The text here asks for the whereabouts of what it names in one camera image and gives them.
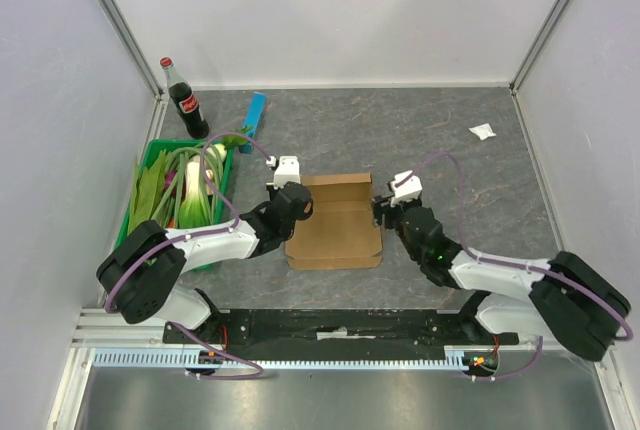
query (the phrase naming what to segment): open cardboard box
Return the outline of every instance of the open cardboard box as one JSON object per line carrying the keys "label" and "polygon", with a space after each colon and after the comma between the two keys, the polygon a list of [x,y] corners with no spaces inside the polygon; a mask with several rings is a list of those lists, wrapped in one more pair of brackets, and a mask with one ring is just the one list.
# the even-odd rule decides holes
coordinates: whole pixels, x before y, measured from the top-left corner
{"label": "open cardboard box", "polygon": [[296,222],[285,245],[296,270],[373,268],[382,261],[382,236],[373,224],[370,173],[301,177],[311,192],[313,215]]}

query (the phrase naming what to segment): blue object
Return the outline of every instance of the blue object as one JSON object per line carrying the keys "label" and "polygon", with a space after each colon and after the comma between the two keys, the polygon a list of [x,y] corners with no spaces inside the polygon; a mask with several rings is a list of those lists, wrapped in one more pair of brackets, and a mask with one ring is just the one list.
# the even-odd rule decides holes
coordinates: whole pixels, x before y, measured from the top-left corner
{"label": "blue object", "polygon": [[[251,130],[247,132],[251,138],[255,138],[256,130],[258,130],[258,124],[260,123],[260,117],[262,117],[262,111],[267,103],[267,96],[264,93],[254,93],[253,98],[251,99],[251,103],[249,104],[249,110],[247,111],[247,116],[244,119],[243,127],[251,125]],[[253,147],[250,143],[245,143],[244,145],[240,145],[238,147],[240,149],[240,153],[251,153],[253,151]]]}

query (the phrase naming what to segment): green basket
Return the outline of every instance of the green basket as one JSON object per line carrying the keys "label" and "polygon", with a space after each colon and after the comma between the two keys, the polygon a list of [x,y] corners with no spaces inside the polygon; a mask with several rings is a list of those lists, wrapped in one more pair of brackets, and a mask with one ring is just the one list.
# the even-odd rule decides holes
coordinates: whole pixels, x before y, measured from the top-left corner
{"label": "green basket", "polygon": [[[153,165],[153,162],[156,161],[158,155],[162,150],[166,150],[167,153],[173,152],[178,148],[183,147],[195,147],[199,143],[202,143],[199,140],[151,140],[149,145],[147,146],[147,150],[144,152],[144,157],[142,158],[142,163],[140,165],[140,171],[144,167],[150,167]],[[222,183],[220,184],[220,191],[222,194],[227,193],[227,187],[229,186],[229,177],[231,176],[231,169],[233,167],[233,154],[234,150],[230,150],[227,152],[227,158],[224,161],[224,172],[222,174]],[[216,203],[216,211],[215,216],[213,217],[213,224],[220,223],[220,218],[222,217],[222,210],[224,208],[224,202],[222,199],[218,199]],[[122,226],[120,227],[120,232],[118,233],[118,240],[116,241],[116,247],[118,247],[125,238],[127,238],[127,227],[129,226],[129,208],[127,205],[127,213],[124,216],[124,221],[122,222]]]}

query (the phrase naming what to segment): gray countertop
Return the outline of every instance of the gray countertop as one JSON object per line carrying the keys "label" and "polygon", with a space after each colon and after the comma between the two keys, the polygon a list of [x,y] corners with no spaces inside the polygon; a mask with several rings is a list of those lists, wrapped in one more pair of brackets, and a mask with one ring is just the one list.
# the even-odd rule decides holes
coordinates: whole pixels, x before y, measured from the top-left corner
{"label": "gray countertop", "polygon": [[[464,229],[484,252],[546,257],[556,251],[542,194],[506,88],[268,90],[258,140],[273,155],[297,155],[301,173],[371,172],[374,191],[425,156],[449,150],[466,177]],[[197,94],[212,132],[242,126],[253,92]],[[480,141],[468,128],[490,123]],[[161,138],[188,138],[170,105]],[[240,211],[265,200],[270,172],[254,155],[236,154],[230,195]],[[423,202],[456,237],[459,189],[455,168],[439,161],[422,174]],[[184,283],[222,308],[446,308],[466,292],[438,288],[409,260],[399,239],[383,232],[383,261],[374,269],[296,271],[279,249],[190,272]]]}

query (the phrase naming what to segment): wire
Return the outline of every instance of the wire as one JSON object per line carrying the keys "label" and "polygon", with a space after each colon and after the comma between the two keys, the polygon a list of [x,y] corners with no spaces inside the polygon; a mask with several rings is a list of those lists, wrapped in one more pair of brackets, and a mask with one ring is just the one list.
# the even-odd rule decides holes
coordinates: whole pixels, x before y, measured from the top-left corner
{"label": "wire", "polygon": [[515,269],[518,269],[518,270],[524,270],[524,271],[528,271],[528,272],[541,273],[542,275],[544,275],[546,277],[549,277],[549,278],[552,278],[554,280],[557,280],[557,281],[563,283],[564,285],[566,285],[566,286],[568,286],[570,288],[573,288],[574,290],[577,290],[578,292],[582,293],[584,296],[586,296],[587,298],[589,298],[590,300],[595,302],[597,305],[599,305],[605,312],[607,312],[609,315],[611,315],[611,317],[625,331],[625,335],[623,335],[621,337],[616,337],[615,338],[616,340],[631,340],[633,338],[633,329],[625,321],[624,317],[622,315],[620,315],[611,305],[609,305],[607,302],[605,302],[602,298],[600,298],[598,295],[593,293],[591,290],[589,290],[584,285],[581,285],[581,284],[579,284],[577,282],[574,282],[573,280],[567,278],[566,276],[564,276],[564,275],[562,275],[560,273],[556,273],[556,272],[554,272],[552,270],[547,270],[545,268],[537,267],[535,265],[526,265],[526,264],[523,264],[523,263],[509,262],[509,261],[506,261],[506,260],[501,260],[499,258],[483,257],[480,252],[475,253],[471,248],[469,248],[469,246],[466,243],[466,239],[464,237],[464,230],[463,230],[464,173],[462,171],[462,167],[460,166],[460,162],[451,153],[449,153],[449,152],[440,152],[440,153],[436,153],[434,155],[431,155],[431,156],[427,157],[422,163],[418,164],[416,166],[416,168],[413,169],[411,171],[411,173],[409,173],[409,175],[407,175],[402,181],[400,181],[398,183],[397,187],[405,184],[417,172],[419,172],[424,167],[426,167],[427,165],[431,164],[433,161],[435,161],[435,160],[437,160],[439,158],[448,158],[449,160],[451,160],[453,162],[453,164],[456,166],[456,170],[458,172],[458,178],[459,178],[459,182],[460,182],[459,183],[460,203],[458,204],[458,209],[457,209],[458,240],[459,240],[460,245],[462,246],[462,249],[465,251],[465,253],[470,258],[473,258],[474,260],[476,260],[479,263],[488,263],[488,264],[491,264],[491,265],[500,265],[500,266],[503,266],[503,267],[515,268]]}
{"label": "wire", "polygon": [[231,355],[230,353],[227,353],[224,350],[220,350],[220,349],[214,348],[211,345],[209,345],[207,342],[205,342],[204,340],[201,340],[200,338],[198,338],[191,330],[185,328],[184,326],[180,325],[179,323],[176,323],[176,322],[169,322],[169,323],[171,325],[173,325],[174,327],[176,327],[178,330],[180,330],[182,333],[184,333],[191,340],[193,340],[193,342],[195,342],[195,343],[197,343],[199,345],[202,345],[204,348],[206,348],[210,352],[215,353],[216,356],[220,356],[220,357],[226,358],[227,360],[231,360],[233,362],[237,362],[237,363],[240,363],[242,365],[248,365],[249,367],[252,367],[252,368],[254,368],[256,370],[254,373],[250,373],[248,375],[244,375],[244,374],[238,374],[238,375],[203,375],[203,374],[198,374],[198,373],[194,373],[194,372],[191,372],[191,371],[187,370],[187,374],[189,376],[195,377],[195,378],[199,378],[199,379],[204,379],[204,380],[252,380],[254,378],[260,377],[264,373],[264,368],[262,368],[257,363],[251,362],[249,360],[245,360],[244,358],[241,358],[241,357],[236,357],[235,355]]}
{"label": "wire", "polygon": [[493,347],[493,350],[491,350],[490,355],[498,355],[498,352],[500,351],[500,337],[498,337],[497,335],[494,335],[493,343],[494,343],[494,347]]}
{"label": "wire", "polygon": [[222,345],[222,349],[226,352],[229,348],[229,333],[227,333],[227,326],[222,326],[222,336],[224,338],[224,345]]}
{"label": "wire", "polygon": [[[538,344],[536,345],[536,351],[533,354],[533,358],[524,367],[519,368],[518,370],[514,370],[513,372],[504,373],[502,375],[492,375],[490,377],[475,377],[474,380],[480,380],[484,382],[496,382],[498,380],[505,380],[507,378],[518,377],[523,373],[531,370],[533,367],[535,367],[535,365],[538,363],[538,360],[540,360],[540,357],[542,356],[542,347],[543,347],[543,338],[538,337]],[[496,367],[495,370],[490,370],[490,371],[497,372],[498,367]]]}
{"label": "wire", "polygon": [[483,370],[490,372],[492,374],[495,374],[498,369],[500,368],[500,352],[496,351],[496,354],[494,356],[495,358],[495,362],[496,362],[496,367],[495,368],[491,368],[491,367],[487,367],[486,365],[482,364],[482,363],[478,363],[476,366],[482,368]]}

